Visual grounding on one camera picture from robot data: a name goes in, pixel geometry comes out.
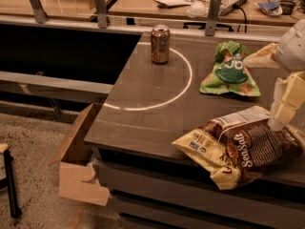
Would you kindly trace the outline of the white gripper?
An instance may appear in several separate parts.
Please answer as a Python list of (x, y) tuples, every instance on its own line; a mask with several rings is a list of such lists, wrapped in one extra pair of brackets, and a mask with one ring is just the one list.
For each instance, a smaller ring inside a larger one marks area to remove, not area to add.
[(285, 80), (278, 78), (274, 85), (274, 102), (268, 125), (273, 131), (282, 130), (305, 103), (305, 19), (296, 22), (281, 37), (276, 61), (292, 73)]

